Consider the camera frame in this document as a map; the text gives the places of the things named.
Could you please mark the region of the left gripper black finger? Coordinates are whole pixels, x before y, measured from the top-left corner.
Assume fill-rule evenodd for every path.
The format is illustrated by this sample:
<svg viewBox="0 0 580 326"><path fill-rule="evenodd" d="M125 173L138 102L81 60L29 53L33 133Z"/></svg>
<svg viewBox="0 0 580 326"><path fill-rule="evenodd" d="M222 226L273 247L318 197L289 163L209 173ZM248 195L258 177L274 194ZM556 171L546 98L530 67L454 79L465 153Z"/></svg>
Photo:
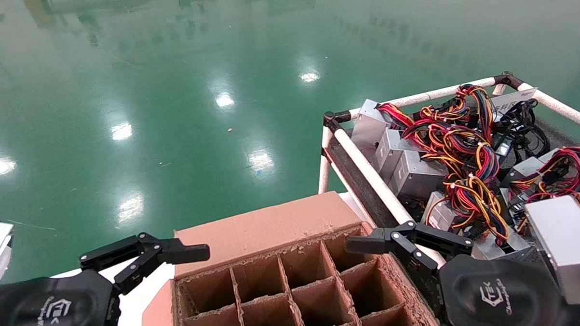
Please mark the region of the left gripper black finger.
<svg viewBox="0 0 580 326"><path fill-rule="evenodd" d="M79 257L79 264L82 271L100 272L132 259L130 265L115 275L114 282L118 293L127 295L164 263L188 264L209 258L207 244L185 245L178 238L158 239L140 233L86 252Z"/></svg>

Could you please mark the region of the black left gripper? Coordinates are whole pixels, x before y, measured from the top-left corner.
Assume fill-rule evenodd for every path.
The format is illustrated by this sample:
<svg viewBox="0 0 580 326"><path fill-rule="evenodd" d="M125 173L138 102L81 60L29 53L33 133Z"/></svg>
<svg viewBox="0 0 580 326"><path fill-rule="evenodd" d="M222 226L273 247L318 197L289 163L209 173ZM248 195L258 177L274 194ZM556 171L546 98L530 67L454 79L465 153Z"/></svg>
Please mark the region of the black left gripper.
<svg viewBox="0 0 580 326"><path fill-rule="evenodd" d="M95 271L0 285L0 326L117 326L117 288Z"/></svg>

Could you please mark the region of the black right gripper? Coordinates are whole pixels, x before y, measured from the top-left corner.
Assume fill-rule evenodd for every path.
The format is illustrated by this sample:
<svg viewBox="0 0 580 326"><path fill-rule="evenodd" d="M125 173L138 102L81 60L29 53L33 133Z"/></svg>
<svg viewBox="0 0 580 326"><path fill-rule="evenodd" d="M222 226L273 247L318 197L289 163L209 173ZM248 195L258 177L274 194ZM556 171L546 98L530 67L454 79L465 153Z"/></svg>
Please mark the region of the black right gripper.
<svg viewBox="0 0 580 326"><path fill-rule="evenodd" d="M421 246L454 257L439 270L438 261ZM376 228L367 237L346 238L351 254L393 253L415 270L437 272L448 326L558 326L566 301L547 271L531 263L471 254L469 238L408 221L394 228Z"/></svg>

